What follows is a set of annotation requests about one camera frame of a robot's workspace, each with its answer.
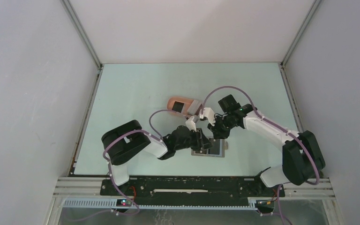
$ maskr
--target light green table surface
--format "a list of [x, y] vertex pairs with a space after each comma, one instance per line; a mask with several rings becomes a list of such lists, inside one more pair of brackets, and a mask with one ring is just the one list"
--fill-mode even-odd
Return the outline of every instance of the light green table surface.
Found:
[[[149, 116], [165, 109], [172, 96], [204, 100], [213, 89], [233, 85], [246, 91], [265, 116], [290, 129], [296, 129], [292, 110], [277, 63], [180, 63], [180, 64], [105, 64], [96, 98], [76, 162], [74, 174], [105, 175], [101, 136], [130, 120], [138, 120], [152, 132]], [[228, 94], [244, 105], [246, 97], [232, 89], [219, 90], [206, 106], [222, 113], [217, 101]], [[154, 116], [155, 128], [166, 135], [185, 125], [180, 117], [167, 112]], [[208, 122], [197, 126], [206, 128]], [[129, 161], [130, 175], [254, 176], [279, 165], [282, 154], [259, 135], [236, 127], [227, 139], [225, 157], [197, 157], [191, 149], [179, 150], [168, 160], [158, 160], [140, 152]]]

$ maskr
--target metal frame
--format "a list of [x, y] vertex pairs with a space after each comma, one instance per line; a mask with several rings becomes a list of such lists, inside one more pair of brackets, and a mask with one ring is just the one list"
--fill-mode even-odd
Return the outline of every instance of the metal frame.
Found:
[[294, 49], [296, 48], [297, 44], [300, 41], [300, 38], [303, 36], [304, 32], [306, 31], [307, 26], [310, 24], [311, 20], [313, 19], [317, 9], [319, 8], [319, 6], [321, 5], [322, 2], [323, 2], [323, 0], [315, 0], [314, 3], [311, 5], [311, 8], [307, 13], [306, 18], [304, 18], [303, 23], [301, 24], [299, 30], [297, 31], [296, 37], [294, 38], [291, 46], [289, 47], [288, 51], [286, 52], [285, 57], [281, 62], [281, 65], [286, 66], [286, 64], [288, 63]]
[[[306, 18], [304, 19], [295, 39], [293, 40], [291, 46], [289, 47], [283, 61], [279, 63], [279, 69], [281, 71], [281, 76], [284, 81], [286, 93], [289, 98], [289, 102], [292, 108], [292, 113], [294, 115], [296, 125], [300, 131], [304, 131], [302, 126], [302, 119], [298, 112], [297, 104], [293, 96], [292, 86], [286, 75], [285, 66], [289, 61], [290, 56], [292, 55], [295, 47], [297, 46], [300, 38], [302, 37], [304, 31], [306, 30], [308, 24], [319, 8], [323, 0], [315, 0], [311, 6]], [[90, 54], [92, 55], [96, 65], [100, 69], [99, 74], [97, 75], [95, 87], [93, 89], [92, 95], [90, 97], [89, 107], [87, 109], [84, 122], [79, 135], [79, 141], [75, 147], [74, 160], [70, 166], [70, 169], [73, 169], [76, 164], [76, 159], [79, 155], [79, 149], [83, 141], [86, 125], [89, 121], [90, 112], [93, 106], [93, 102], [96, 96], [98, 84], [100, 82], [100, 77], [103, 69], [103, 65], [97, 57], [96, 52], [93, 49], [93, 46], [86, 35], [86, 32], [81, 25], [79, 18], [77, 17], [70, 0], [61, 0], [65, 10], [68, 12], [71, 21], [73, 22], [77, 32], [79, 33], [81, 39], [86, 44]], [[57, 181], [56, 188], [54, 190], [51, 203], [49, 205], [49, 210], [45, 218], [45, 225], [57, 225], [59, 223], [60, 215], [62, 208], [65, 207], [83, 207], [83, 208], [110, 208], [113, 206], [113, 203], [117, 199], [123, 198], [122, 196], [100, 196], [100, 187], [103, 177], [60, 177]], [[335, 194], [332, 189], [332, 185], [329, 179], [320, 179], [320, 183], [317, 186], [311, 186], [309, 184], [302, 184], [301, 186], [296, 186], [293, 184], [284, 184], [285, 197], [281, 200], [322, 200], [326, 216], [328, 218], [329, 225], [342, 225], [344, 224], [338, 203], [335, 198]], [[210, 210], [255, 210], [256, 200], [264, 200], [266, 198], [248, 198], [250, 204], [249, 207], [173, 207], [173, 206], [148, 206], [142, 205], [142, 209], [210, 209]]]
[[[105, 178], [96, 177], [60, 177], [50, 203], [45, 225], [57, 225], [61, 211], [66, 207], [111, 209], [122, 196], [101, 196], [101, 182]], [[281, 200], [322, 200], [329, 225], [344, 224], [335, 194], [329, 179], [320, 179], [317, 186], [304, 183], [300, 186], [284, 184], [285, 197]], [[193, 209], [193, 210], [256, 210], [257, 200], [268, 200], [269, 197], [250, 197], [249, 207], [195, 207], [195, 206], [151, 206], [140, 205], [141, 209]]]
[[81, 21], [79, 20], [78, 16], [76, 15], [74, 7], [71, 5], [71, 2], [69, 0], [60, 0], [60, 1], [63, 4], [64, 9], [68, 13], [68, 16], [70, 17], [76, 31], [78, 32], [82, 41], [85, 43], [86, 47], [88, 48], [89, 53], [92, 56], [95, 64], [100, 69], [102, 67], [102, 64], [101, 64], [100, 60], [98, 59], [96, 51], [94, 50], [93, 45], [88, 38], [88, 35], [86, 35], [85, 29], [83, 28]]
[[73, 153], [73, 160], [72, 160], [72, 162], [71, 162], [71, 164], [70, 164], [70, 166], [68, 168], [68, 171], [67, 171], [67, 174], [69, 174], [69, 175], [73, 174], [73, 170], [74, 170], [74, 168], [76, 166], [76, 161], [77, 161], [78, 156], [79, 156], [79, 152], [80, 152], [80, 149], [81, 149], [81, 146], [82, 146], [83, 138], [85, 137], [86, 127], [87, 127], [88, 122], [89, 122], [90, 113], [92, 111], [93, 103], [94, 103], [94, 100], [96, 98], [96, 93], [97, 93], [98, 85], [100, 84], [101, 74], [103, 73], [103, 69], [104, 69], [104, 65], [101, 67], [101, 69], [99, 70], [99, 72], [97, 74], [96, 82], [94, 84], [92, 93], [91, 93], [90, 98], [89, 98], [88, 108], [86, 109], [86, 113], [85, 113], [85, 117], [84, 117], [85, 119], [83, 120], [81, 129], [80, 129], [80, 133], [78, 135], [79, 139], [78, 139], [78, 141], [76, 142], [76, 145], [75, 145], [75, 149], [74, 149], [74, 153]]

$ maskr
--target black square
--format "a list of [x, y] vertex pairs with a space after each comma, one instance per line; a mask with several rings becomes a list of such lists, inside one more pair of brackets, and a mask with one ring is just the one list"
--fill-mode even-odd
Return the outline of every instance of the black square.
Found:
[[183, 110], [184, 103], [181, 102], [174, 102], [172, 110], [181, 113]]

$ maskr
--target white bracket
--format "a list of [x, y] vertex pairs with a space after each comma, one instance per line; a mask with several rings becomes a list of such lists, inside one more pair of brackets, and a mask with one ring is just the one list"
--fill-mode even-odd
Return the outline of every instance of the white bracket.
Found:
[[196, 123], [198, 122], [199, 118], [197, 116], [192, 116], [186, 121], [186, 126], [189, 130], [193, 130], [196, 132]]
[[207, 118], [212, 126], [215, 125], [215, 112], [211, 108], [204, 108], [202, 113], [199, 114], [199, 118], [202, 120]]

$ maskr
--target black mounting plate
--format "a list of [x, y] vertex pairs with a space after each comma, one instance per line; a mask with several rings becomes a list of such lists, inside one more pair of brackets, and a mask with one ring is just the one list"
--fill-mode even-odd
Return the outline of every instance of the black mounting plate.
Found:
[[[170, 206], [249, 206], [248, 197], [273, 197], [273, 188], [258, 192], [253, 177], [212, 176], [130, 176], [129, 182], [119, 188], [133, 196], [141, 205]], [[159, 192], [157, 189], [207, 190], [207, 192]], [[102, 181], [100, 195], [119, 196], [111, 180]]]

